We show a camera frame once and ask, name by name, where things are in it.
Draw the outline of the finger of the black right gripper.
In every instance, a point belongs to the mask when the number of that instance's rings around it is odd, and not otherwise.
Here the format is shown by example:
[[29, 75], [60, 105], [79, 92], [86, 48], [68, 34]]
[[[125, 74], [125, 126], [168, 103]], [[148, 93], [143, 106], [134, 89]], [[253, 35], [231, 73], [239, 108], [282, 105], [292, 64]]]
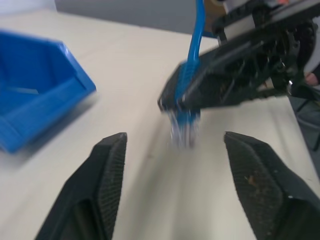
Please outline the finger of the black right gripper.
[[179, 80], [183, 72], [183, 66], [179, 65], [160, 94], [159, 109], [198, 111], [253, 100], [257, 91], [254, 84], [261, 84], [257, 78], [258, 67], [253, 67], [254, 74], [246, 78], [248, 83], [245, 86], [236, 83], [242, 79], [240, 74], [245, 59], [252, 58], [265, 42], [265, 34], [255, 30], [207, 50], [199, 56], [195, 72], [186, 85]]
[[210, 52], [186, 92], [183, 108], [235, 106], [245, 101], [280, 97], [297, 57], [293, 33], [280, 31], [235, 39]]

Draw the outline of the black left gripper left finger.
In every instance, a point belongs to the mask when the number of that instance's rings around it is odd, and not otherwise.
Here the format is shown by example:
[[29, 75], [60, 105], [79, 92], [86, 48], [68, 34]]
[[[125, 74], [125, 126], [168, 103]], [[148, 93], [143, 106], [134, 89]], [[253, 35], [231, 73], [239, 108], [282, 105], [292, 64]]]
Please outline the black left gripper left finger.
[[125, 132], [103, 138], [69, 177], [39, 229], [37, 240], [110, 240], [122, 192]]

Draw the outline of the bystander's bare hand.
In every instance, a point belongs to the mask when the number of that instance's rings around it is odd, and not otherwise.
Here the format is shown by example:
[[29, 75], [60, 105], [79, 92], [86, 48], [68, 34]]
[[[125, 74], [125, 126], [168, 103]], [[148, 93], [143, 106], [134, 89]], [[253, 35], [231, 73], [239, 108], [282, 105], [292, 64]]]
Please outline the bystander's bare hand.
[[315, 86], [319, 85], [319, 80], [318, 80], [317, 76], [313, 72], [306, 72], [304, 74], [304, 78], [305, 78], [305, 82], [309, 86], [315, 87]]

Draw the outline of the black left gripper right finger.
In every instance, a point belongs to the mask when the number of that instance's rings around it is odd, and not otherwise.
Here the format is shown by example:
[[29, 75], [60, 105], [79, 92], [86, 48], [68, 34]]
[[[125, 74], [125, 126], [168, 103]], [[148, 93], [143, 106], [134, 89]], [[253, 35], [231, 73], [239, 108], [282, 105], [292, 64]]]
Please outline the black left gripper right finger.
[[238, 199], [258, 240], [318, 240], [320, 199], [267, 143], [227, 131]]

